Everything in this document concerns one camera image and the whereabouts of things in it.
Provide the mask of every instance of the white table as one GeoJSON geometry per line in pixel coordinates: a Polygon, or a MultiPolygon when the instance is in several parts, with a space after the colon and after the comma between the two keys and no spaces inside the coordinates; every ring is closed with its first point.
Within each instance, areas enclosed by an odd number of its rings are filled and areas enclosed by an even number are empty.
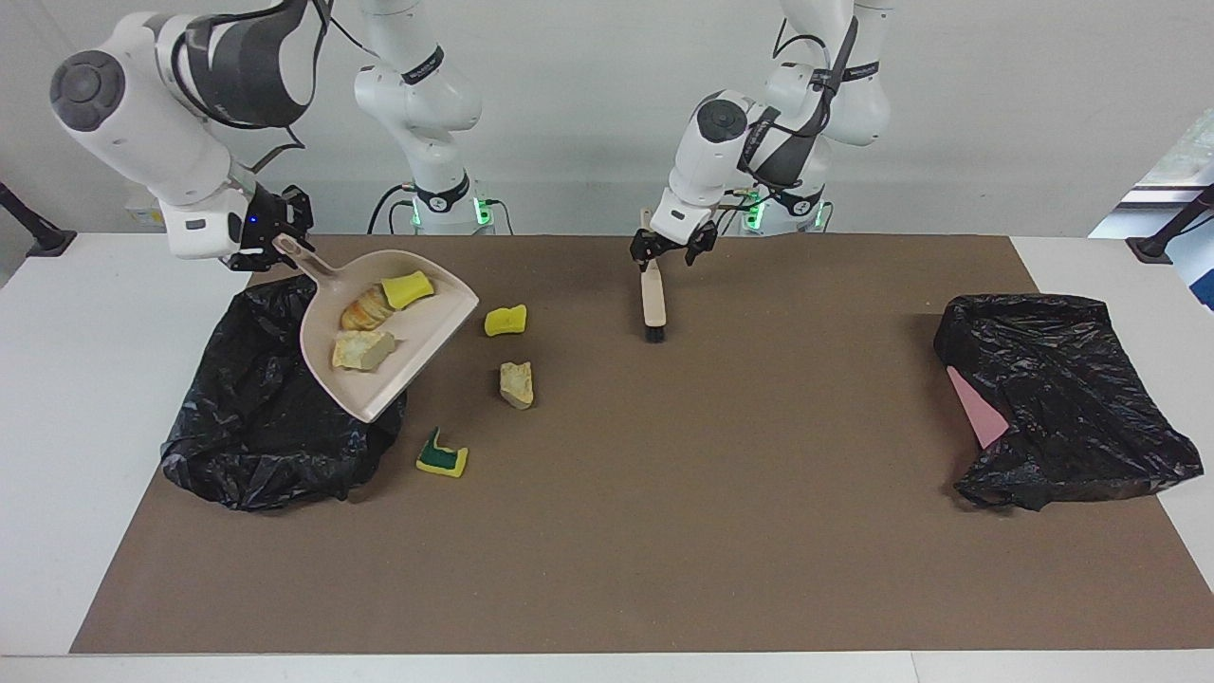
{"type": "MultiPolygon", "coordinates": [[[[1214,454],[1214,315],[1119,240],[1015,238],[1043,291],[1108,302],[1164,415],[1214,454]]],[[[1083,683],[1214,681],[1214,650],[652,655],[66,656],[149,479],[208,334],[246,275],[163,235],[81,234],[0,289],[0,682],[1083,683]],[[155,368],[155,375],[130,372],[155,368]]],[[[1214,579],[1214,479],[1159,496],[1214,579]]]]}

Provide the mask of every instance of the beige dustpan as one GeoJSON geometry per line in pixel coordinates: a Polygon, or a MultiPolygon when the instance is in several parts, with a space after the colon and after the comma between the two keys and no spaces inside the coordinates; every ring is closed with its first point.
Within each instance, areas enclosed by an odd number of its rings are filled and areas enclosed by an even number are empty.
{"type": "Polygon", "coordinates": [[[373,251],[339,268],[287,234],[274,237],[273,244],[316,280],[316,296],[300,326],[307,368],[337,405],[363,422],[374,422],[401,395],[480,301],[458,277],[408,251],[373,251]],[[341,311],[379,280],[419,269],[435,285],[435,294],[397,311],[380,325],[396,336],[396,351],[373,372],[333,368],[341,311]]]}

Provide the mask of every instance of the black trash bag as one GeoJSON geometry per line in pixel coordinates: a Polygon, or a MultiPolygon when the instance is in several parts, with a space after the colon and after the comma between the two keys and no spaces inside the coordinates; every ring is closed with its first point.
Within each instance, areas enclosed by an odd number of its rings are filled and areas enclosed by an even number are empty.
{"type": "Polygon", "coordinates": [[[364,425],[325,394],[299,343],[313,294],[299,275],[232,297],[160,449],[170,482],[231,510],[265,511],[345,500],[375,474],[401,432],[405,395],[364,425]]]}
{"type": "Polygon", "coordinates": [[[1130,499],[1202,474],[1197,449],[1147,395],[1102,301],[958,296],[935,348],[1009,425],[954,485],[978,507],[1130,499]]]}

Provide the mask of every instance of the pink object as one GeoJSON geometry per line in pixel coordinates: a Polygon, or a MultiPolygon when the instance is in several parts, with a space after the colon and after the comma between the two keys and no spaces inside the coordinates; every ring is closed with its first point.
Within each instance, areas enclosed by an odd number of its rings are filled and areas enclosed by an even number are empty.
{"type": "Polygon", "coordinates": [[[948,379],[953,381],[957,398],[961,400],[965,416],[970,419],[970,427],[974,428],[974,434],[983,449],[1008,432],[1008,421],[999,415],[999,411],[991,408],[991,404],[986,403],[953,366],[948,366],[948,379]]]}

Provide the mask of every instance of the brown table mat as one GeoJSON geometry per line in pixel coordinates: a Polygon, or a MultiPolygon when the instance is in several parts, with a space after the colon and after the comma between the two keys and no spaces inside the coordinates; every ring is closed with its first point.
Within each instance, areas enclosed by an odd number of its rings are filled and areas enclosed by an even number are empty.
{"type": "Polygon", "coordinates": [[[158,474],[74,653],[1214,647],[1210,591],[1155,499],[1000,513],[952,495],[977,445],[931,338],[953,295],[1034,290],[1006,238],[673,255],[662,346],[626,239],[316,243],[337,263],[415,250],[482,306],[350,502],[233,513],[158,474]],[[483,313],[517,302],[527,332],[486,337],[483,313]],[[497,397],[507,360],[534,365],[528,412],[497,397]],[[414,468],[435,426],[470,448],[463,479],[414,468]]]}

